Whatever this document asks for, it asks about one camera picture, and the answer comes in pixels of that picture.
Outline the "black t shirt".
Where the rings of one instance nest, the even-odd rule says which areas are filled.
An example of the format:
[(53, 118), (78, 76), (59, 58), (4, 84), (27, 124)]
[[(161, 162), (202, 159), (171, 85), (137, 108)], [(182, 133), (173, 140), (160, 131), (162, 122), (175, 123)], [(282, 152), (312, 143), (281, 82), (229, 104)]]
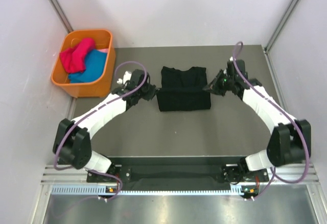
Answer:
[(191, 67), (182, 71), (164, 66), (161, 70), (161, 88), (156, 95), (159, 110), (209, 110), (211, 95), (203, 90), (206, 85), (205, 67)]

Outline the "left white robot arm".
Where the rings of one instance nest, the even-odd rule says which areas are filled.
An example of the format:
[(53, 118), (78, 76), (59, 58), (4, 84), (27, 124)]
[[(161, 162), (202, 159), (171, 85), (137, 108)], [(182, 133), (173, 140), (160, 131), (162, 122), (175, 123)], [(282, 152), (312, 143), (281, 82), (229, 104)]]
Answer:
[(150, 101), (159, 91), (150, 83), (148, 72), (140, 69), (125, 72), (118, 84), (85, 114), (72, 120), (65, 118), (59, 123), (53, 145), (54, 166), (62, 160), (68, 168), (94, 172), (107, 182), (114, 179), (116, 167), (106, 156), (92, 150), (93, 136), (112, 119), (137, 105), (139, 100)]

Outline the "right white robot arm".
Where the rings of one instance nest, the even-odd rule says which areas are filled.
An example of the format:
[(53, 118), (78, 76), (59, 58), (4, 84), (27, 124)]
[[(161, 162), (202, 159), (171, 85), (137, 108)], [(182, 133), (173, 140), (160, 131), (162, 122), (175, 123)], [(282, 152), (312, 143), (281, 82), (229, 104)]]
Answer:
[(248, 155), (238, 162), (238, 173), (242, 180), (252, 180), (257, 175), (257, 170), (302, 160), (309, 162), (310, 123), (287, 113), (257, 79), (249, 79), (243, 60), (229, 60), (227, 68), (220, 70), (203, 90), (220, 96), (224, 96), (228, 91), (232, 92), (256, 113), (270, 132), (265, 150)]

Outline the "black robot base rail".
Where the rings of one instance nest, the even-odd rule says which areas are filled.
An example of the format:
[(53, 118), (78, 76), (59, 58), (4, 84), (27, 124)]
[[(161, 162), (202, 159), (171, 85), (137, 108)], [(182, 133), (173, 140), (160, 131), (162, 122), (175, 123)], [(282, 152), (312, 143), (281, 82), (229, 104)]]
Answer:
[(112, 157), (97, 165), (60, 159), (58, 169), (85, 169), (88, 183), (108, 183), (110, 175), (126, 191), (219, 190), (240, 182), (268, 182), (268, 164), (252, 167), (244, 157)]

